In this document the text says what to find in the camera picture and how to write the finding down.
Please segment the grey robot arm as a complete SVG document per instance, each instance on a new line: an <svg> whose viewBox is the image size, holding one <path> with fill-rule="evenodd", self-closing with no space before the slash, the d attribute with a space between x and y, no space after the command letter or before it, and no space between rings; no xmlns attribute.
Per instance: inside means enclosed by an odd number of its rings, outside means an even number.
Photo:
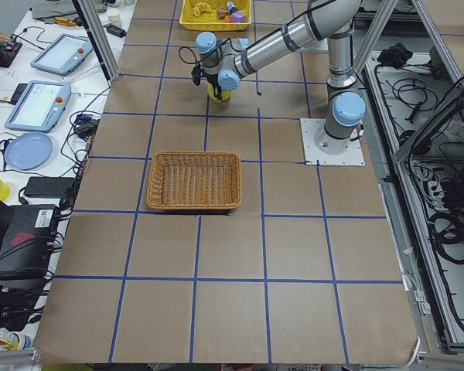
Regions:
<svg viewBox="0 0 464 371"><path fill-rule="evenodd" d="M313 41L325 39L329 54L326 83L329 100L333 100L357 82L353 17L359 7L359 1L311 1L304 12L254 43L201 32L195 41L199 56L192 61L193 83L199 86L205 79L211 88L209 95L222 101L223 93L236 90L245 77Z"/></svg>

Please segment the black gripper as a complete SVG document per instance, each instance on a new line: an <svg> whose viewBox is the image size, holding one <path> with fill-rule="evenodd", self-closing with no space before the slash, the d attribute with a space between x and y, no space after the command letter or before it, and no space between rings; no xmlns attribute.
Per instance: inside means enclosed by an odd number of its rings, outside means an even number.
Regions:
<svg viewBox="0 0 464 371"><path fill-rule="evenodd" d="M223 98L223 91L221 86L218 83L217 75L210 75L205 73L204 76L206 77L207 86L208 86L208 95L211 99L222 99Z"/></svg>

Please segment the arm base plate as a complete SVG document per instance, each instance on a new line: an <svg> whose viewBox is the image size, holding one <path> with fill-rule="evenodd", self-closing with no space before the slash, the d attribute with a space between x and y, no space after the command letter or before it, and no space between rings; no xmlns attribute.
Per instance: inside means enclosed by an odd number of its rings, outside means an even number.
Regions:
<svg viewBox="0 0 464 371"><path fill-rule="evenodd" d="M357 129L339 140L325 132L325 119L301 118L302 144L307 165L365 166Z"/></svg>

